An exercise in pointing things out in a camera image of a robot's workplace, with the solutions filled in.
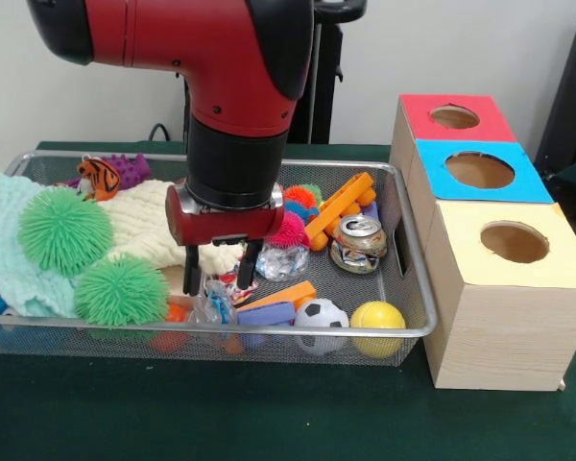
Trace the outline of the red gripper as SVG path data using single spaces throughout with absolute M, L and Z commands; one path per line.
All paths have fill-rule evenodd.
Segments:
M 248 240 L 239 264 L 237 286 L 246 290 L 252 285 L 255 266 L 265 238 L 275 235 L 282 224 L 284 200 L 276 182 L 269 201 L 259 208 L 220 210 L 197 202 L 184 183 L 167 188 L 165 210 L 168 228 L 179 246 L 186 249 L 183 293 L 197 296 L 202 271 L 199 245 L 213 242 Z

